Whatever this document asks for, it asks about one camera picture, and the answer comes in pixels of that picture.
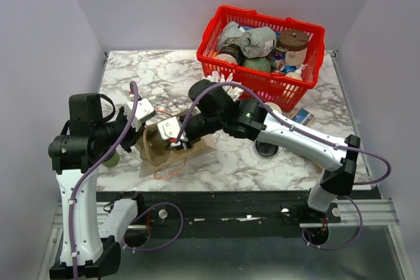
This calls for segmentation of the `red plastic shopping basket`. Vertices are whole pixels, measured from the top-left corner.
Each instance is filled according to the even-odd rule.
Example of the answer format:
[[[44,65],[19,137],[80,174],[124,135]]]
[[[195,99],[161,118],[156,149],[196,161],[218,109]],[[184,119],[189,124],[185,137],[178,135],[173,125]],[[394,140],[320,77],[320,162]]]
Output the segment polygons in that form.
[[[302,80],[292,79],[280,74],[268,74],[243,66],[216,60],[219,35],[227,23],[234,21],[242,26],[268,26],[274,31],[297,29],[309,35],[308,52],[304,61]],[[233,80],[251,89],[265,102],[273,102],[282,111],[290,112],[305,95],[307,90],[318,84],[320,68],[324,61],[325,29],[322,26],[295,20],[276,18],[258,13],[256,10],[241,9],[226,5],[220,6],[209,21],[197,50],[196,57],[201,62],[204,75],[217,71],[225,77],[233,75]]]

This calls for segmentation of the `white pump bottle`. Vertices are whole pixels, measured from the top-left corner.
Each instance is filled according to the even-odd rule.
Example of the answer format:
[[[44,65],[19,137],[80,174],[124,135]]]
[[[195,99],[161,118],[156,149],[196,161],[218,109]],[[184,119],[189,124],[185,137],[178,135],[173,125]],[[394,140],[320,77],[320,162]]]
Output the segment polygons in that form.
[[[286,66],[284,68],[285,76],[302,81],[303,80],[302,74],[306,67],[307,67],[306,64],[301,64],[298,66]]]

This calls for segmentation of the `red blue drink can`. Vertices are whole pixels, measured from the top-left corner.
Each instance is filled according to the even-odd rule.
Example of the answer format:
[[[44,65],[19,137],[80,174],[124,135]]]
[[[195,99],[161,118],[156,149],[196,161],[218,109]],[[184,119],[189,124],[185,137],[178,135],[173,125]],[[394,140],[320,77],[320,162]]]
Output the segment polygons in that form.
[[[283,71],[286,62],[285,62],[285,52],[271,52],[266,58],[270,62],[272,70]]]

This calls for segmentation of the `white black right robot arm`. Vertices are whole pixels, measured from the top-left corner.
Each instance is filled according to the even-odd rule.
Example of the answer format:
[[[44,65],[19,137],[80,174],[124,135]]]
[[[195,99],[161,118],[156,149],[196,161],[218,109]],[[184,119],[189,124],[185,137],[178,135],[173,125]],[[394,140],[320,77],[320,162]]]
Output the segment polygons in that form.
[[[354,185],[360,139],[355,135],[339,138],[296,123],[272,110],[254,95],[235,101],[225,91],[227,83],[202,79],[188,91],[194,115],[188,111],[179,122],[175,143],[188,147],[202,136],[222,130],[234,138],[274,144],[302,155],[322,166],[322,177],[310,188],[303,217],[317,222],[338,196],[350,195]]]

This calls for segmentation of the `grey wrapped bundle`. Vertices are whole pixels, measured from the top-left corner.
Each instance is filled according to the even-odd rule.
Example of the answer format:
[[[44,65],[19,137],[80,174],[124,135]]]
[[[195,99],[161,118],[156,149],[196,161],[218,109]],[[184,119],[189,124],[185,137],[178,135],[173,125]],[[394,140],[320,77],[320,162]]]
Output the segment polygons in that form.
[[[268,56],[277,45],[275,31],[265,26],[245,31],[239,40],[239,46],[246,58]]]

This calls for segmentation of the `brown lidded white tub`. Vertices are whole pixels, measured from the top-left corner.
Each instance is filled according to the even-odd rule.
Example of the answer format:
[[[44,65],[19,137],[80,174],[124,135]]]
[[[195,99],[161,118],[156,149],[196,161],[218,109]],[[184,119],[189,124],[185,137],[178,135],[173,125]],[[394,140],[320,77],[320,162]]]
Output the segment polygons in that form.
[[[286,66],[303,64],[309,44],[309,35],[301,30],[283,30],[278,40],[279,48],[285,52]]]

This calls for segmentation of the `blue yellow card packet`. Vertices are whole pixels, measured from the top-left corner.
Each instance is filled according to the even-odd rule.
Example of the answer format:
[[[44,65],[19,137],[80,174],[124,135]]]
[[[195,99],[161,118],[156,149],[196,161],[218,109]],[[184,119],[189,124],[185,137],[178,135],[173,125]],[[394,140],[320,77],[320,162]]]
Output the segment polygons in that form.
[[[310,126],[314,120],[314,115],[308,110],[301,108],[291,116],[291,120],[304,126]]]

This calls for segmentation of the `green paper coffee cup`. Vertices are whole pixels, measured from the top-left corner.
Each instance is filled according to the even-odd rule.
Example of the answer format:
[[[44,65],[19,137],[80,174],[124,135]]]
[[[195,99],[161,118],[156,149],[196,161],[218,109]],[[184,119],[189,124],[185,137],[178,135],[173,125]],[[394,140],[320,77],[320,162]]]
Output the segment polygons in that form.
[[[105,162],[103,162],[103,165],[107,168],[113,168],[118,165],[120,161],[120,156],[118,152],[114,152],[112,156],[110,156]]]

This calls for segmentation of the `green textured ball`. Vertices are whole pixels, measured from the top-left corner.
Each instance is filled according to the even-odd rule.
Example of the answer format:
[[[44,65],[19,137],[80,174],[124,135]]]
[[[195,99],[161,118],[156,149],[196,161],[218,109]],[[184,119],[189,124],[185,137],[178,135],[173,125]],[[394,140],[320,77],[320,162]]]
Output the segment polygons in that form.
[[[243,67],[249,68],[251,70],[260,71],[263,73],[270,73],[272,71],[272,67],[270,62],[265,58],[246,58],[243,61]]]

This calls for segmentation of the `white wrapped straws bundle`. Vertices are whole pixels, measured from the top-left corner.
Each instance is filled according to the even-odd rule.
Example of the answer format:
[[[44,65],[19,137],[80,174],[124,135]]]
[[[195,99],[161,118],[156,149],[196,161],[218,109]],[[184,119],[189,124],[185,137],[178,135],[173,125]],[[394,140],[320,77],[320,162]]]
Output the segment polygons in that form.
[[[233,82],[233,74],[232,73],[230,73],[226,77],[224,74],[222,74],[218,71],[212,71],[211,75],[207,75],[204,78],[208,79],[208,80],[210,80],[211,82],[214,82],[214,83]],[[233,101],[238,100],[243,93],[243,89],[241,89],[239,87],[236,87],[236,86],[232,86],[232,85],[223,86],[222,88],[227,93],[227,95],[229,95],[233,99]]]

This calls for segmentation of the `cream printed paper bag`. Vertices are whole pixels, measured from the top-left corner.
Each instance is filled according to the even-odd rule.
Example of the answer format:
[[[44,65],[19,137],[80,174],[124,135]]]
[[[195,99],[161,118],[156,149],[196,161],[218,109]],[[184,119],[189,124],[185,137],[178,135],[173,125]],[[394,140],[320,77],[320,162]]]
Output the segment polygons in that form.
[[[139,151],[139,157],[140,157],[140,147],[138,145],[141,137],[137,140],[135,144],[135,148]],[[194,147],[190,150],[170,150],[175,154],[175,157],[179,158],[179,162],[186,162],[188,158],[192,157],[198,157],[201,155],[205,155],[208,153],[211,153],[212,151],[216,150],[216,144],[215,139],[213,135],[207,135],[204,136],[199,142],[194,144]],[[154,167],[149,162],[142,161],[141,167],[140,167],[140,177],[145,177],[149,175],[156,175],[158,171],[165,170],[166,168],[170,167],[171,165],[163,166],[163,167]]]

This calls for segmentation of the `dark printed paper cup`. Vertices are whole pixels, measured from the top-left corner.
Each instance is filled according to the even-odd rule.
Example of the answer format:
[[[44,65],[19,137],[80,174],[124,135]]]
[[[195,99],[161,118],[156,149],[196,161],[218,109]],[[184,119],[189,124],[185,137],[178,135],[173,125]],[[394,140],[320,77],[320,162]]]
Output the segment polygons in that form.
[[[239,37],[227,39],[220,50],[217,51],[215,59],[222,60],[230,64],[242,65],[244,55],[239,46],[239,42]]]

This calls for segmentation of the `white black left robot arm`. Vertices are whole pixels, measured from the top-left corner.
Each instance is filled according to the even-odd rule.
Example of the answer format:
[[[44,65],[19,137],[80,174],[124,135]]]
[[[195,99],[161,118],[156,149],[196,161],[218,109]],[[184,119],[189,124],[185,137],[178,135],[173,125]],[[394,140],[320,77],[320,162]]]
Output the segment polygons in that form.
[[[118,146],[130,152],[156,111],[147,99],[134,98],[104,116],[103,100],[109,98],[99,93],[70,96],[70,118],[48,148],[60,188],[63,224],[62,250],[49,270],[51,279],[115,274],[129,223],[139,224],[145,218],[141,198],[130,193],[114,201],[99,224],[96,185],[99,166],[112,161]]]

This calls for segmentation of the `black mounting base rail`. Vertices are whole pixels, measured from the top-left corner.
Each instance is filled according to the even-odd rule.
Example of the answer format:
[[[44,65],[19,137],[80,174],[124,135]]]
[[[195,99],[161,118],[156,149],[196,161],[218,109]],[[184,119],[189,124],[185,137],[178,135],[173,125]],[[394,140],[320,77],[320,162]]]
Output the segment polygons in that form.
[[[138,212],[129,237],[153,239],[298,237],[301,227],[324,228],[341,222],[338,205],[327,212],[306,205],[305,191],[100,191],[100,203],[134,199]]]

